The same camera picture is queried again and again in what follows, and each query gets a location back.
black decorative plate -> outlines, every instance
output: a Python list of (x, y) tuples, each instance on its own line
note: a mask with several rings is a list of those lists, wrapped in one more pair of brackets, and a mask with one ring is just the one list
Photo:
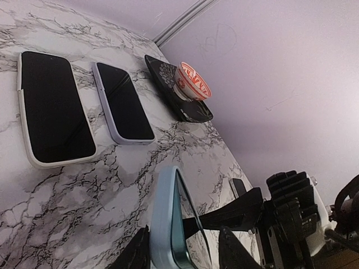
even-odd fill
[(213, 114), (203, 101), (184, 101), (173, 90), (176, 66), (145, 55), (147, 67), (171, 110), (184, 122), (207, 122)]

marble surface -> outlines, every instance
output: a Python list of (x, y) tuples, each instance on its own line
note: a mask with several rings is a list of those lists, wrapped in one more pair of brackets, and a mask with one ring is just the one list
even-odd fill
[[(99, 150), (88, 163), (37, 170), (27, 160), (16, 91), (19, 52), (72, 63)], [(176, 122), (161, 102), (144, 55), (157, 46), (104, 20), (42, 1), (0, 1), (0, 267), (105, 268), (136, 231), (150, 224), (157, 176), (178, 165), (200, 214), (233, 199), (228, 180), (240, 166), (208, 122)], [(153, 126), (147, 146), (116, 145), (106, 125), (90, 63), (128, 70)], [(214, 268), (217, 234), (207, 232)], [(258, 259), (255, 239), (239, 234)]]

ceiling trim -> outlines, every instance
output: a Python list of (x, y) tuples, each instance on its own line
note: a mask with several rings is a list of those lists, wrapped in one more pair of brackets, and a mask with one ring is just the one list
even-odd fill
[(159, 35), (154, 38), (154, 42), (160, 48), (172, 37), (174, 37), (180, 30), (185, 28), (191, 21), (203, 14), (219, 0), (199, 0), (191, 6), (185, 13), (180, 15), (173, 23), (164, 29)]

red and white bowl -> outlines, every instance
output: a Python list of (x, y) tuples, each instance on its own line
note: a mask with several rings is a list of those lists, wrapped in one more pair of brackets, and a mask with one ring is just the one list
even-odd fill
[(175, 86), (174, 89), (178, 96), (182, 99), (189, 98), (197, 101), (203, 101), (212, 96), (204, 79), (191, 67), (188, 63), (182, 62), (174, 73)]

light blue phone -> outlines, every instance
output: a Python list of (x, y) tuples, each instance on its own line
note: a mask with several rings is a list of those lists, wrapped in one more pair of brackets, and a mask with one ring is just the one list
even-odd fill
[(150, 230), (151, 259), (157, 269), (211, 269), (208, 241), (178, 167), (158, 179)]

